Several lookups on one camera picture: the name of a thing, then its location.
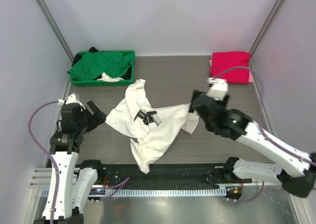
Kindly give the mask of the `white t shirt with print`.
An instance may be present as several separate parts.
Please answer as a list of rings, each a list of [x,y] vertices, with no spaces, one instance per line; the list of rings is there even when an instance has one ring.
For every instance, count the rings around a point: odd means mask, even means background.
[[[147,174],[149,165],[159,160],[181,130],[192,134],[199,117],[190,112],[189,104],[152,108],[145,91],[145,80],[129,85],[125,97],[110,111],[106,123],[130,138],[132,155]]]

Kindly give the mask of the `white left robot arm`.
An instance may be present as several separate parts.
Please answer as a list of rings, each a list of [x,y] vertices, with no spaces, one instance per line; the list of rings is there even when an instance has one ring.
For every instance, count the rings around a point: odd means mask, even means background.
[[[51,162],[52,171],[45,208],[36,224],[82,224],[84,207],[94,184],[104,181],[100,160],[85,160],[74,178],[84,134],[106,121],[106,115],[93,101],[83,106],[76,99],[61,104],[61,116],[50,138],[50,150],[42,149]]]

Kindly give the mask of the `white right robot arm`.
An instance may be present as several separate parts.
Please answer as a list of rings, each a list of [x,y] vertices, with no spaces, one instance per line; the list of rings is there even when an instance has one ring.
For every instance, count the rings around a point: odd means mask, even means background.
[[[197,112],[207,131],[247,145],[271,160],[271,163],[249,162],[229,157],[223,178],[229,182],[260,180],[280,185],[286,192],[306,198],[316,182],[316,155],[291,147],[264,130],[250,116],[226,108],[229,96],[217,101],[205,92],[193,91],[191,112]]]

